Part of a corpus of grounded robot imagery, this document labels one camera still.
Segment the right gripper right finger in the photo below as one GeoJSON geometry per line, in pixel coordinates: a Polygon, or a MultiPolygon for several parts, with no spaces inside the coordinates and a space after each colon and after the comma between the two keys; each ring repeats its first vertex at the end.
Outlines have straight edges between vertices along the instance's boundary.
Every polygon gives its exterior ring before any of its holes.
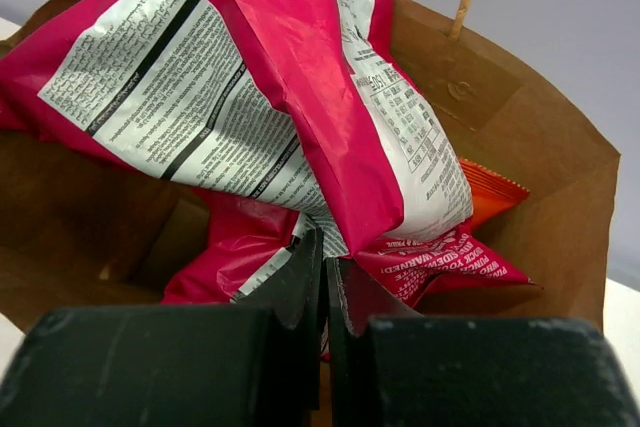
{"type": "Polygon", "coordinates": [[[590,323],[422,315],[351,261],[325,264],[337,426],[635,426],[590,323]]]}

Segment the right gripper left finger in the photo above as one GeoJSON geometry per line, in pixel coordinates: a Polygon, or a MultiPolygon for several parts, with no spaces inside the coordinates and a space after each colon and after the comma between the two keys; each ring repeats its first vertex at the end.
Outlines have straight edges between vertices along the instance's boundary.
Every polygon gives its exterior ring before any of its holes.
{"type": "Polygon", "coordinates": [[[234,303],[58,309],[1,384],[5,426],[307,426],[319,406],[322,243],[234,303]]]}

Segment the red cassava chips bag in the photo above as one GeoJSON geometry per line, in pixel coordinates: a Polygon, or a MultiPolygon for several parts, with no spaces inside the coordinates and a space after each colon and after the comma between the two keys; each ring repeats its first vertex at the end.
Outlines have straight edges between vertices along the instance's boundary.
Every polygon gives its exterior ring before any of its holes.
{"type": "Polygon", "coordinates": [[[459,163],[471,187],[474,212],[471,229],[525,201],[530,191],[491,169],[459,157],[459,163]]]}

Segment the pink snack bag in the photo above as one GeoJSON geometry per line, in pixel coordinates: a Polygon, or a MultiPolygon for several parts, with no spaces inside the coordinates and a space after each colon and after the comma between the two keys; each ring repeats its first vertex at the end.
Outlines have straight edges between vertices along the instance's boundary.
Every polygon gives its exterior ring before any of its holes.
{"type": "Polygon", "coordinates": [[[521,285],[473,227],[517,204],[460,159],[390,53],[393,0],[81,0],[1,62],[1,124],[154,178],[209,205],[207,249],[168,303],[235,301],[320,229],[415,305],[521,285]]]}

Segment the brown paper bag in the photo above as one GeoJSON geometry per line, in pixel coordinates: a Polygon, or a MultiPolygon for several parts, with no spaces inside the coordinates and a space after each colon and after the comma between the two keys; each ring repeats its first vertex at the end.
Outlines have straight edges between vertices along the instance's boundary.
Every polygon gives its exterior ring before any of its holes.
{"type": "MultiPolygon", "coordinates": [[[[424,313],[603,321],[619,153],[556,87],[472,31],[394,0],[391,50],[434,106],[455,150],[527,187],[478,238],[531,278],[482,286],[435,279],[424,313]]],[[[1,132],[1,310],[20,329],[63,306],[149,303],[204,265],[223,224],[200,197],[14,129],[1,132]]]]}

